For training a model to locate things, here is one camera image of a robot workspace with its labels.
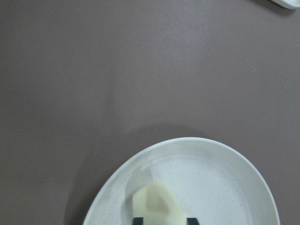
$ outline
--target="round plate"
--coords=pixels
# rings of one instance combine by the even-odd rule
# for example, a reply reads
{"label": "round plate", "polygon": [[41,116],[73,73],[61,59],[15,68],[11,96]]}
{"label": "round plate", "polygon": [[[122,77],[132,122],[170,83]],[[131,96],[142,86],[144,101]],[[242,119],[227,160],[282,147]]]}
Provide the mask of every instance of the round plate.
{"label": "round plate", "polygon": [[96,196],[83,225],[131,225],[132,195],[154,180],[200,225],[280,225],[258,170],[234,149],[204,138],[155,144],[123,164]]}

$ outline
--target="table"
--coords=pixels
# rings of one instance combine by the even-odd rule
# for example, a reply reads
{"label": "table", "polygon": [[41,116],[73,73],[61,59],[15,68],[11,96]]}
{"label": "table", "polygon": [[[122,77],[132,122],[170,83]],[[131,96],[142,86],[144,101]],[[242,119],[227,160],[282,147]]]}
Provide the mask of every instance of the table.
{"label": "table", "polygon": [[268,0],[0,2],[0,224],[80,225],[157,142],[225,143],[300,221],[300,10]]}

